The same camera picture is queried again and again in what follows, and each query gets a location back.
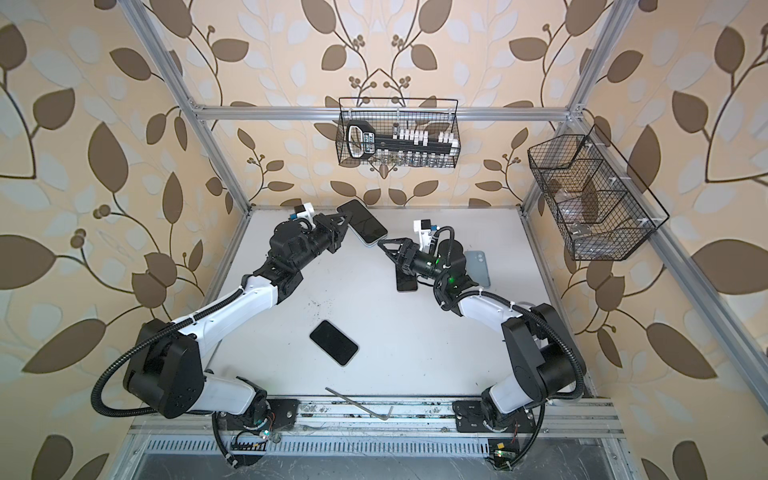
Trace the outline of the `black phone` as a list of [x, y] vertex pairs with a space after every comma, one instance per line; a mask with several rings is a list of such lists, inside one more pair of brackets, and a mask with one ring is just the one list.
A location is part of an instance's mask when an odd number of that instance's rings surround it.
[[343, 203], [336, 211], [349, 216], [349, 226], [366, 246], [373, 246], [388, 235], [386, 227], [358, 199]]
[[328, 320], [322, 320], [309, 338], [342, 367], [347, 366], [359, 351], [358, 344]]
[[405, 273], [399, 268], [395, 268], [395, 280], [398, 292], [415, 292], [418, 290], [418, 278], [415, 275]]

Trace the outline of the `pale blue phone case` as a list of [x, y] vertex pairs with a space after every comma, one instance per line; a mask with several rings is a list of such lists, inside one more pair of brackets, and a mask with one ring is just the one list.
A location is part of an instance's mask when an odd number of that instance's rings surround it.
[[480, 287], [491, 286], [488, 261], [483, 251], [466, 251], [466, 272]]

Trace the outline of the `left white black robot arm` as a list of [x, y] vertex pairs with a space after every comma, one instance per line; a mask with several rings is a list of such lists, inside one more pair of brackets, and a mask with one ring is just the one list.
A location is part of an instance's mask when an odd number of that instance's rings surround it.
[[111, 418], [227, 414], [250, 429], [260, 427], [269, 418], [265, 391], [243, 377], [205, 372], [203, 359], [247, 321], [285, 301], [301, 283], [304, 267], [341, 247], [350, 219], [348, 213], [317, 213], [278, 224], [265, 262], [229, 295], [171, 322], [145, 323], [135, 346], [97, 379], [92, 408]]

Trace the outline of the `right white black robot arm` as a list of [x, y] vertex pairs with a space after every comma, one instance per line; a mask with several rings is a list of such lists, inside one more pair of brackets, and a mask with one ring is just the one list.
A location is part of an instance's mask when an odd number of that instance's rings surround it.
[[441, 310], [476, 320], [501, 333], [512, 373], [480, 396], [483, 425], [504, 431], [517, 414], [550, 400], [578, 400], [587, 387], [585, 361], [565, 322], [547, 303], [524, 306], [481, 287], [451, 226], [419, 231], [420, 239], [380, 240], [396, 271], [431, 281]]

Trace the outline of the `black phone tilted front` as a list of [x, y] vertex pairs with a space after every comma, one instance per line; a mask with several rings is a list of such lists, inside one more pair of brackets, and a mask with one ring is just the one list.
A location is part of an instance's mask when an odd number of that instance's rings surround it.
[[322, 320], [309, 338], [342, 367], [347, 366], [359, 351], [358, 344], [328, 320]]

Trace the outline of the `black socket holder tool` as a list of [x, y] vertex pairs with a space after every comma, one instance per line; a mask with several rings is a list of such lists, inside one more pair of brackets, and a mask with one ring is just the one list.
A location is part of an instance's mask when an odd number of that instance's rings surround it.
[[338, 140], [351, 158], [384, 159], [394, 154], [396, 159], [457, 157], [461, 143], [452, 131], [433, 133], [428, 129], [401, 127], [399, 123], [374, 127], [365, 120], [352, 120], [342, 127]]

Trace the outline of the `metal hex key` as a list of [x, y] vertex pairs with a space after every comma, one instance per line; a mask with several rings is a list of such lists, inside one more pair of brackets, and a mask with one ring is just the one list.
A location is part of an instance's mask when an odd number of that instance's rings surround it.
[[392, 418], [392, 413], [393, 413], [393, 408], [394, 408], [392, 406], [389, 407], [389, 410], [388, 410], [388, 412], [386, 414], [382, 414], [382, 413], [375, 412], [374, 410], [371, 410], [370, 408], [368, 408], [363, 403], [358, 402], [358, 401], [352, 399], [351, 397], [346, 396], [346, 395], [344, 395], [344, 394], [342, 394], [342, 393], [340, 393], [340, 392], [338, 392], [338, 391], [336, 391], [336, 390], [334, 390], [334, 389], [332, 389], [330, 387], [325, 387], [325, 391], [330, 393], [331, 395], [333, 395], [333, 396], [343, 400], [347, 404], [352, 405], [352, 406], [358, 408], [359, 410], [363, 411], [364, 413], [368, 414], [370, 417], [372, 417], [374, 419], [378, 419], [380, 421], [388, 421], [390, 418]]

